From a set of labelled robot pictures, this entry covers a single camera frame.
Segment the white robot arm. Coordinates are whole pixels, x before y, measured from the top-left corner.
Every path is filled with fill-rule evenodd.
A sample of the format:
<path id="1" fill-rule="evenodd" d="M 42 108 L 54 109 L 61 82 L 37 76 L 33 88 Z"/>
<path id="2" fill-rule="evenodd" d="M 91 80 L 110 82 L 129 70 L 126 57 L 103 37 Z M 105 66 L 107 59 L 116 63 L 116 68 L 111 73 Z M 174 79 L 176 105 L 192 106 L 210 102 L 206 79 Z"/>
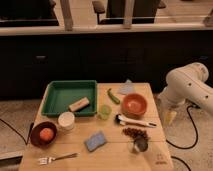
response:
<path id="1" fill-rule="evenodd" d="M 199 62 L 175 68 L 166 75 L 167 86 L 158 95 L 165 126 L 172 123 L 175 108 L 189 100 L 209 114 L 213 114 L 213 88 L 206 84 L 208 68 Z"/>

